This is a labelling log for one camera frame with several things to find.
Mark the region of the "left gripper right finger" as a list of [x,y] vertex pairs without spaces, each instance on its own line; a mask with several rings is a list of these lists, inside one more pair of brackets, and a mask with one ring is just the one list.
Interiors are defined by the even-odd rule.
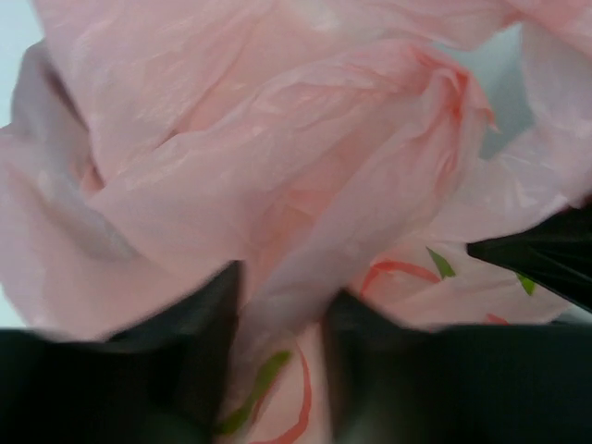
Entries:
[[336,443],[587,443],[588,325],[394,324],[347,291],[323,318]]

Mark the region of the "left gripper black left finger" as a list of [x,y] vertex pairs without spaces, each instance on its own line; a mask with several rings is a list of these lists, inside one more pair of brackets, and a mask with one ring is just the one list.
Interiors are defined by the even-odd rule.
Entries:
[[242,265],[107,341],[1,332],[5,443],[211,443]]

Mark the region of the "pink plastic bag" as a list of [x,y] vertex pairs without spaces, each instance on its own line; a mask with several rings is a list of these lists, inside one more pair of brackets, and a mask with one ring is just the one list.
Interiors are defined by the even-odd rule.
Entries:
[[567,304],[461,247],[591,182],[587,1],[37,1],[1,131],[1,282],[103,339],[242,260],[236,362],[298,339],[246,420],[328,437],[312,321],[351,284],[420,328]]

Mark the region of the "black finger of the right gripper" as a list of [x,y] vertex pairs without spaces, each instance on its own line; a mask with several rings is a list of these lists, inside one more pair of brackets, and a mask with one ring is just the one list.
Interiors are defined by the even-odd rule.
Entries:
[[520,233],[469,243],[466,251],[591,310],[590,204],[564,209]]

